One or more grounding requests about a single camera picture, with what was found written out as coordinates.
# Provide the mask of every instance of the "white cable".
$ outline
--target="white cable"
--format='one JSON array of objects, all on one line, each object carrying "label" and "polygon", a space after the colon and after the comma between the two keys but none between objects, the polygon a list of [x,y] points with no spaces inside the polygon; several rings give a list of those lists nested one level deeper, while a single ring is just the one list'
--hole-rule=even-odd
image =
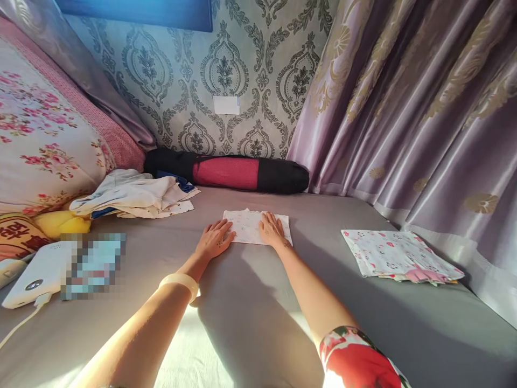
[{"label": "white cable", "polygon": [[19,324],[17,324],[15,326],[15,328],[12,329],[9,334],[7,334],[7,336],[2,340],[2,342],[0,342],[0,349],[5,345],[5,343],[8,341],[8,339],[12,337],[12,335],[16,332],[16,330],[18,330],[20,327],[22,327],[29,319],[34,317],[38,313],[38,311],[40,311],[41,308],[45,304],[48,303],[51,296],[52,296],[52,293],[46,293],[46,294],[40,295],[39,297],[36,298],[36,302],[34,302],[34,306],[36,306],[36,310],[31,315],[29,315],[27,318],[25,318],[23,321],[21,321]]}]

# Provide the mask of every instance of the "curtain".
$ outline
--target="curtain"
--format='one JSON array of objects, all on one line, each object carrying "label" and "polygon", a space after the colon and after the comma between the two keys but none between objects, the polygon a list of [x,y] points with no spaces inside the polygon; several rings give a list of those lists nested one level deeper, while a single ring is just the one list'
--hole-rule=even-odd
[{"label": "curtain", "polygon": [[341,0],[288,152],[517,328],[517,4]]},{"label": "curtain", "polygon": [[144,151],[156,147],[151,133],[113,88],[54,0],[0,0],[1,16],[31,38]]}]

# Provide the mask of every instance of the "wallpaper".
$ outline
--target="wallpaper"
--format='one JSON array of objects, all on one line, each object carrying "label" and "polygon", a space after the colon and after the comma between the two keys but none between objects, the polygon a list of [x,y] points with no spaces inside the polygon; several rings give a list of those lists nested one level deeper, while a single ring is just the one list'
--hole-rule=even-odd
[{"label": "wallpaper", "polygon": [[[337,4],[212,0],[212,33],[67,20],[160,146],[285,158]],[[213,95],[241,114],[215,114]]]}]

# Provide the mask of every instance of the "forearm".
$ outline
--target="forearm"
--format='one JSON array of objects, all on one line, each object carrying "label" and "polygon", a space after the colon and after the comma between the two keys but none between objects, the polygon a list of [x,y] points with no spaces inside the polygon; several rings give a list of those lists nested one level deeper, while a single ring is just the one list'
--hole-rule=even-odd
[{"label": "forearm", "polygon": [[282,260],[316,347],[319,347],[325,335],[336,327],[358,327],[352,314],[303,262],[289,243],[278,244],[273,248]]},{"label": "forearm", "polygon": [[[178,273],[199,282],[207,264],[192,256]],[[161,286],[86,365],[75,388],[152,388],[190,298],[181,284]]]}]

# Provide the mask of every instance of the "hand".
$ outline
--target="hand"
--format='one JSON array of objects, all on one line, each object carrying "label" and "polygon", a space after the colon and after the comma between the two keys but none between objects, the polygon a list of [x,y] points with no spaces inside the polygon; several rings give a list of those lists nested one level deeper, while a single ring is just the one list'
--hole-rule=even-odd
[{"label": "hand", "polygon": [[208,225],[199,239],[195,255],[210,261],[228,249],[230,243],[237,235],[237,233],[232,232],[225,238],[225,234],[232,224],[227,219],[224,219],[217,221],[215,224]]},{"label": "hand", "polygon": [[282,221],[277,220],[274,214],[270,212],[262,213],[262,221],[258,222],[258,230],[262,241],[271,245],[273,248],[276,249],[286,244],[290,246],[284,236]]}]

